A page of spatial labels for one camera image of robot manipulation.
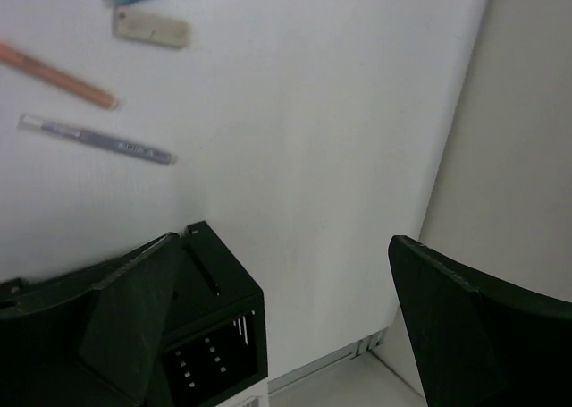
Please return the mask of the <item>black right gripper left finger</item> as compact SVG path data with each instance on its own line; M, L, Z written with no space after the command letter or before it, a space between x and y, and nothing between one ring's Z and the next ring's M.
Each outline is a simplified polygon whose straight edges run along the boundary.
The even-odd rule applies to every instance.
M167 233L39 283L1 283L3 406L140 406L181 264Z

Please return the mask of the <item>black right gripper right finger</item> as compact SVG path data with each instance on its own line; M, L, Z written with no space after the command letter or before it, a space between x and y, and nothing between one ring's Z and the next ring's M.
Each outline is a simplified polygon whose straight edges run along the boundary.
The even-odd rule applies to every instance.
M392 278L430 406L569 406L571 305L404 235Z

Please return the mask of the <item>grey highlighter pen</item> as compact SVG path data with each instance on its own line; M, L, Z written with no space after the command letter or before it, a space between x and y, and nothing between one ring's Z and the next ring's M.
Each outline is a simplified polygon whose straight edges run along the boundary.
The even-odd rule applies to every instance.
M21 116L18 126L24 130L49 134L60 139L71 140L88 147L100 148L154 164L174 165L177 161L177 157L172 152L164 149L154 148L133 140L118 138L87 128L42 119L29 114Z

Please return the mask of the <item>orange highlighter pen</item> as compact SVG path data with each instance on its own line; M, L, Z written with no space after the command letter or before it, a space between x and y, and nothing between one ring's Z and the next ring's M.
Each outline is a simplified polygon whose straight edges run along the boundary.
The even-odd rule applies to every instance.
M25 54L5 42L1 43L1 62L106 110L115 110L120 105L119 99L111 92Z

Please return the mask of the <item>beige eraser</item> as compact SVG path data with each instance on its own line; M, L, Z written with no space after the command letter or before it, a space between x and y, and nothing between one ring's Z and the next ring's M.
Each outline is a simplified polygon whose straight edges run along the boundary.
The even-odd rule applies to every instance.
M119 7L114 9L114 35L125 40L183 49L189 44L190 25L172 17Z

